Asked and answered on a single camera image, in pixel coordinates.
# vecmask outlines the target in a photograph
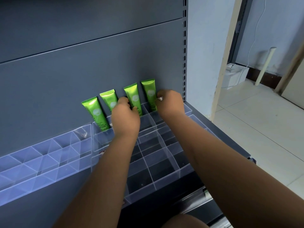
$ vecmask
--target brown baseboard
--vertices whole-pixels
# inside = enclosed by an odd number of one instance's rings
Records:
[[[257,77],[259,76],[259,73],[260,70],[255,68],[249,68],[246,78],[252,81],[256,81]],[[272,89],[275,89],[279,84],[281,78],[281,76],[265,72],[260,83]]]

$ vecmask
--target door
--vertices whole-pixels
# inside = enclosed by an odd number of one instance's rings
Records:
[[[304,108],[304,60],[282,93],[282,97]]]

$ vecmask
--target transparent storage box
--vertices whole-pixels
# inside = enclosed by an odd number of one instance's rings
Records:
[[[184,104],[185,114],[212,133]],[[176,137],[157,111],[142,104],[123,207],[193,171]],[[91,167],[114,138],[112,128],[82,126],[0,158],[0,206]]]

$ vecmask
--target green tube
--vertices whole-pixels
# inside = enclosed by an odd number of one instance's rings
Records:
[[[109,123],[100,108],[97,97],[85,100],[81,104],[87,109],[87,111],[89,111],[90,115],[96,124],[100,127],[101,131],[110,129]]]
[[[152,111],[157,110],[155,99],[156,99],[156,89],[155,89],[155,79],[149,79],[141,81],[143,89],[146,92],[146,96]]]
[[[131,107],[137,107],[139,116],[142,116],[142,110],[138,95],[137,83],[124,87],[124,90],[127,94]]]
[[[101,93],[100,96],[108,106],[109,110],[112,112],[114,106],[117,104],[115,90],[109,90],[107,92]]]

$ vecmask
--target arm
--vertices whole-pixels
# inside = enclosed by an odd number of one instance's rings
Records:
[[[115,137],[90,179],[54,227],[116,227],[140,119],[123,97],[112,111]]]
[[[304,227],[304,200],[187,117],[179,93],[158,97],[159,114],[234,227]]]

